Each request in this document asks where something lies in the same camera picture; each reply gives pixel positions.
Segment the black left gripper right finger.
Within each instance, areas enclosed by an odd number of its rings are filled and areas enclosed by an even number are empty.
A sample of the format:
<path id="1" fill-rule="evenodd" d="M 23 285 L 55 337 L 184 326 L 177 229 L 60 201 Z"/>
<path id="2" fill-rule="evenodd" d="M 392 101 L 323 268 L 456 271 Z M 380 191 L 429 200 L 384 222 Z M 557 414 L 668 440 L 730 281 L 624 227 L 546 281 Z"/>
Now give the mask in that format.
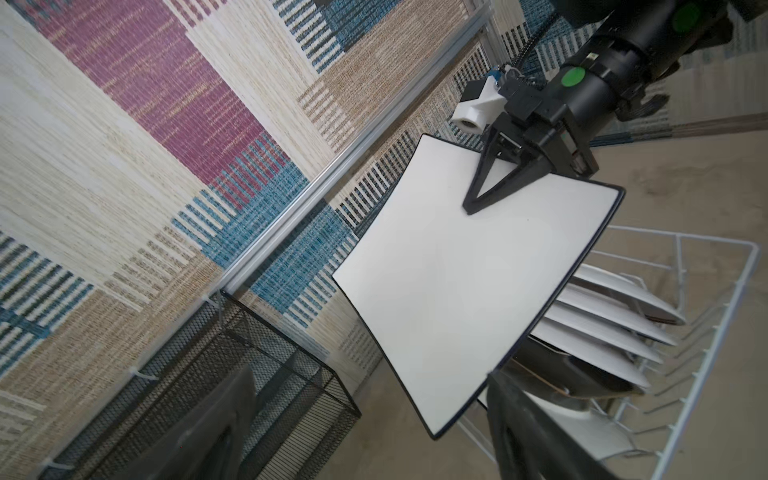
<path id="1" fill-rule="evenodd" d="M 487 378 L 485 405 L 503 479 L 613 479 L 594 459 L 537 406 L 507 372 Z"/>

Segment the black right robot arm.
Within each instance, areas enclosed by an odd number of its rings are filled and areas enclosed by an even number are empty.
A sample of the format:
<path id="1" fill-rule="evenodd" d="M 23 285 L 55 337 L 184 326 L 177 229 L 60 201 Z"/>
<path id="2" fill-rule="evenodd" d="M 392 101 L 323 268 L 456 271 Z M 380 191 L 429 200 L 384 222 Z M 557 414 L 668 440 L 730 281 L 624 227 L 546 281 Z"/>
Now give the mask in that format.
<path id="1" fill-rule="evenodd" d="M 729 43 L 733 8 L 746 22 L 764 1 L 555 1 L 512 61 L 469 82 L 451 119 L 483 139 L 463 201 L 473 215 L 548 174 L 588 180 L 599 169 L 590 141 L 613 119 L 649 117 L 669 101 L 646 89 L 676 73 L 680 58 Z M 559 20 L 601 25 L 541 83 L 523 74 L 529 53 Z"/>

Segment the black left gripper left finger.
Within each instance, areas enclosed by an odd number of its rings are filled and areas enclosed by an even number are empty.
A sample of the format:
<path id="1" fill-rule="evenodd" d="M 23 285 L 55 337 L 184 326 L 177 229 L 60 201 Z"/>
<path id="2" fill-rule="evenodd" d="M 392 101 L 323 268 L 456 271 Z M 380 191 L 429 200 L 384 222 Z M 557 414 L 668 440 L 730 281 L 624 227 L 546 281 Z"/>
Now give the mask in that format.
<path id="1" fill-rule="evenodd" d="M 120 454 L 133 457 L 114 479 L 235 479 L 255 415 L 255 378 L 244 366 L 193 408 L 161 407 L 130 433 Z"/>

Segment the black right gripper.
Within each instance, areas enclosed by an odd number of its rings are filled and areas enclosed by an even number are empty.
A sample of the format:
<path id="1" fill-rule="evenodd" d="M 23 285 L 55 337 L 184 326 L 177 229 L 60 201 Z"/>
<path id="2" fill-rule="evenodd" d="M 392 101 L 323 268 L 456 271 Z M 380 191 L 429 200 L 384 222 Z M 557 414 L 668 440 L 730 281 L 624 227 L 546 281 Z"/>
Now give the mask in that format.
<path id="1" fill-rule="evenodd" d="M 528 83 L 512 78 L 499 90 L 506 99 L 495 128 L 484 134 L 480 160 L 462 206 L 468 215 L 498 203 L 549 173 L 589 179 L 599 166 L 587 135 L 568 106 Z M 482 191 L 492 167 L 513 169 Z"/>

